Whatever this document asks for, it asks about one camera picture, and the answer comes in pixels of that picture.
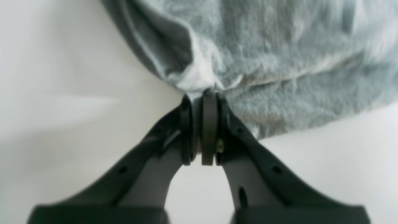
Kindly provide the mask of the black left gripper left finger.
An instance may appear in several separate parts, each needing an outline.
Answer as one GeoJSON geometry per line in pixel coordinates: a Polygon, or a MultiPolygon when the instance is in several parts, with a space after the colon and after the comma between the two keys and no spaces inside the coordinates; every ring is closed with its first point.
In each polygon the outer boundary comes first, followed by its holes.
{"type": "Polygon", "coordinates": [[[28,224],[168,224],[168,188],[195,158],[193,133],[193,106],[184,95],[102,177],[66,200],[36,206],[28,224]]]}

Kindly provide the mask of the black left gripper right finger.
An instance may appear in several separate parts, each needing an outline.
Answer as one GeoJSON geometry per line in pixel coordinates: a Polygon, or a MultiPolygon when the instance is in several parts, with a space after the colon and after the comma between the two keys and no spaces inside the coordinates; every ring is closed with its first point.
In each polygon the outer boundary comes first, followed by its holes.
{"type": "Polygon", "coordinates": [[[220,94],[201,97],[202,164],[221,166],[233,224],[370,224],[362,206],[321,194],[263,147],[220,94]]]}

